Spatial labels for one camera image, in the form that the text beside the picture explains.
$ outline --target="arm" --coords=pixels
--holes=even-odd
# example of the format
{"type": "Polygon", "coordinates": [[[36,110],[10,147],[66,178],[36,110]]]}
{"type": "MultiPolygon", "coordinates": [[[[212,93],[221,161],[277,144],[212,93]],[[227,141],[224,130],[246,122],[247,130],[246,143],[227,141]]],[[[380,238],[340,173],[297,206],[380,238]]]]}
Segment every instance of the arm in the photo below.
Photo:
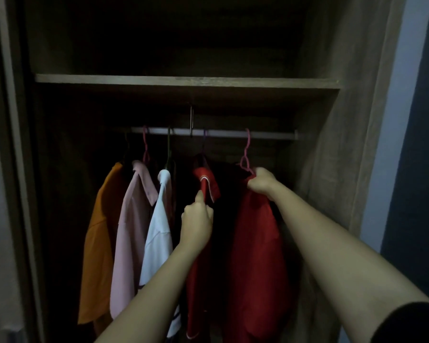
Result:
{"type": "Polygon", "coordinates": [[[248,187],[277,204],[310,271],[353,342],[369,342],[398,307],[429,302],[401,272],[258,168],[248,187]]]}
{"type": "Polygon", "coordinates": [[[154,343],[165,340],[178,297],[194,260],[210,239],[213,210],[201,191],[184,209],[180,244],[97,343],[154,343]]]}

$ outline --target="wardrobe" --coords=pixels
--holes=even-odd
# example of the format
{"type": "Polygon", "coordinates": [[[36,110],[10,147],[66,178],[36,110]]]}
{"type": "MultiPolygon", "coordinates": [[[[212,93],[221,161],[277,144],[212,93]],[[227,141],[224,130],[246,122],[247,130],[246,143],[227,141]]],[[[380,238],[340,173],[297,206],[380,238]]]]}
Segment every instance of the wardrobe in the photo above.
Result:
{"type": "MultiPolygon", "coordinates": [[[[0,0],[30,338],[93,340],[77,325],[84,238],[111,166],[143,142],[132,127],[294,133],[253,138],[251,165],[358,236],[404,2],[0,0]]],[[[147,142],[166,157],[166,136],[147,142]]],[[[202,147],[195,136],[171,142],[175,156],[202,147]]],[[[245,145],[207,137],[204,149],[235,163],[245,145]]],[[[298,283],[281,341],[337,341],[340,323],[305,264],[298,283]]]]}

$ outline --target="pink shirt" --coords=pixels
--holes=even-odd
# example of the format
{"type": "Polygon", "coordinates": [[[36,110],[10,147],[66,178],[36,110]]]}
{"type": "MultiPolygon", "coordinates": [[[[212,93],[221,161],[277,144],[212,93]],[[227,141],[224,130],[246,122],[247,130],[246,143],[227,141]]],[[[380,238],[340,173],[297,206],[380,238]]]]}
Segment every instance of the pink shirt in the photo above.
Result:
{"type": "Polygon", "coordinates": [[[115,319],[138,291],[144,247],[157,190],[146,166],[133,161],[133,178],[124,196],[116,237],[110,312],[115,319]]]}

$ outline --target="red shirt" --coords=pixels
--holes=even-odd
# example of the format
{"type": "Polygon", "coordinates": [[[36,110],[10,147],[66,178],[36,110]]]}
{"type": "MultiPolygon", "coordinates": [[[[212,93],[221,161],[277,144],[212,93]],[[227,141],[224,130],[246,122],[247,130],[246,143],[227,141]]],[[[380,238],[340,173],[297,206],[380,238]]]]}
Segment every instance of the red shirt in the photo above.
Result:
{"type": "Polygon", "coordinates": [[[281,248],[269,199],[245,187],[228,261],[224,343],[278,338],[293,295],[281,248]]]}
{"type": "MultiPolygon", "coordinates": [[[[214,203],[221,193],[213,173],[203,167],[194,170],[207,204],[214,203]]],[[[211,243],[208,242],[195,260],[186,280],[188,296],[187,337],[194,342],[209,342],[208,299],[211,243]]]]}

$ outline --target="black sleeve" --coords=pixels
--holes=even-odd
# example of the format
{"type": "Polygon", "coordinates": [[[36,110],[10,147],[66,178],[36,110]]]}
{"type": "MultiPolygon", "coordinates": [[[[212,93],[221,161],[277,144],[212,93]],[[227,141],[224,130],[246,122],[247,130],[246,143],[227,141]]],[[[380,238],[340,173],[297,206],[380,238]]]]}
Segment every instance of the black sleeve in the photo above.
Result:
{"type": "Polygon", "coordinates": [[[377,328],[371,342],[429,342],[429,303],[397,308],[377,328]]]}

